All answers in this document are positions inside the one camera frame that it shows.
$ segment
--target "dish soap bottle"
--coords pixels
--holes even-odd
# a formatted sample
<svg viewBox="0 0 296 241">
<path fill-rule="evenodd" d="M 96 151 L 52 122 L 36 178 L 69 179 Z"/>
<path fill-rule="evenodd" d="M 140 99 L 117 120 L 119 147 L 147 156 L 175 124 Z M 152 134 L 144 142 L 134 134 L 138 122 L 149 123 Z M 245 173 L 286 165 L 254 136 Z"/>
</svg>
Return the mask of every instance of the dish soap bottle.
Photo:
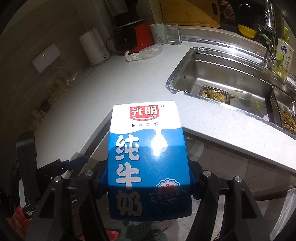
<svg viewBox="0 0 296 241">
<path fill-rule="evenodd" d="M 286 80 L 288 77 L 294 52 L 292 47 L 289 45 L 290 38 L 288 37 L 288 32 L 289 29 L 284 27 L 284 38 L 278 39 L 276 51 L 276 59 L 278 64 L 272 68 L 272 70 L 283 80 Z"/>
</svg>

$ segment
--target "crumpled tissue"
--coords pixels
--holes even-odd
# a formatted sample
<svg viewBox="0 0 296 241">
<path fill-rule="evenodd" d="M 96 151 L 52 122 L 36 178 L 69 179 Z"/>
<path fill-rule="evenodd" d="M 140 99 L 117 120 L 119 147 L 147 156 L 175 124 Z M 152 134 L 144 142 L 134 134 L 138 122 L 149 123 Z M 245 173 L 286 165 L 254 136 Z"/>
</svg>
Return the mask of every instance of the crumpled tissue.
<svg viewBox="0 0 296 241">
<path fill-rule="evenodd" d="M 127 51 L 125 54 L 127 62 L 140 60 L 139 53 L 132 53 L 131 55 L 128 55 L 128 53 L 129 51 Z"/>
</svg>

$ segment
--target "stainless steel sink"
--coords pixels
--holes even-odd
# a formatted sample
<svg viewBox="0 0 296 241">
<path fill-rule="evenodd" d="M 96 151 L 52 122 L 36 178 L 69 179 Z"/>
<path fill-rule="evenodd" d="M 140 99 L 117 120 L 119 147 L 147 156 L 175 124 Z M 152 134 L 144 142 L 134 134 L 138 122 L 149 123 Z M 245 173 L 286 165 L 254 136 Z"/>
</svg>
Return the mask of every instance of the stainless steel sink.
<svg viewBox="0 0 296 241">
<path fill-rule="evenodd" d="M 179 90 L 196 98 L 204 98 L 199 96 L 204 85 L 236 95 L 230 98 L 230 106 L 259 117 L 268 114 L 269 121 L 280 127 L 279 110 L 272 103 L 272 86 L 292 98 L 296 93 L 291 84 L 254 62 L 221 51 L 191 48 L 168 79 L 167 87 L 173 93 Z"/>
</svg>

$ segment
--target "glass cup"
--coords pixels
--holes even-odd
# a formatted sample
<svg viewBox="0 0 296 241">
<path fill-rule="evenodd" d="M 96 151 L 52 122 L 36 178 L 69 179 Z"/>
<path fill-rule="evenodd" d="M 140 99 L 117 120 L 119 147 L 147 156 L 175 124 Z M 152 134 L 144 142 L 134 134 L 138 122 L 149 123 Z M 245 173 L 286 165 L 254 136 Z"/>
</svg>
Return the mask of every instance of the glass cup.
<svg viewBox="0 0 296 241">
<path fill-rule="evenodd" d="M 178 24 L 166 24 L 165 33 L 168 39 L 168 44 L 182 43 L 180 28 Z"/>
</svg>

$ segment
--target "power cord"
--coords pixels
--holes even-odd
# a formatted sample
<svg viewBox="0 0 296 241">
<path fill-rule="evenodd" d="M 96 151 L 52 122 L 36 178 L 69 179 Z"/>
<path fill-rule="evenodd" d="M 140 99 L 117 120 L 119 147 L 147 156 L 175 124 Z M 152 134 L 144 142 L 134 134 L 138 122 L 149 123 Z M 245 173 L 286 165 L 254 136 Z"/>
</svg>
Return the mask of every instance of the power cord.
<svg viewBox="0 0 296 241">
<path fill-rule="evenodd" d="M 78 83 L 76 83 L 76 84 L 70 86 L 71 83 L 72 83 L 72 82 L 71 82 L 71 83 L 69 84 L 69 89 L 71 89 L 71 88 L 73 88 L 73 87 L 79 85 L 82 81 L 84 81 L 84 79 L 85 79 L 86 77 L 88 77 L 88 76 L 94 71 L 94 69 L 95 69 L 96 67 L 97 67 L 97 66 L 94 66 L 94 67 L 89 71 L 89 73 L 88 73 L 88 74 L 87 74 L 82 80 L 80 80 Z"/>
<path fill-rule="evenodd" d="M 114 38 L 114 37 L 110 37 L 110 38 L 108 38 L 108 39 L 106 40 L 106 42 L 105 42 L 106 49 L 107 49 L 109 52 L 111 52 L 111 53 L 117 54 L 117 53 L 111 51 L 110 49 L 108 49 L 107 42 L 108 42 L 111 38 Z"/>
</svg>

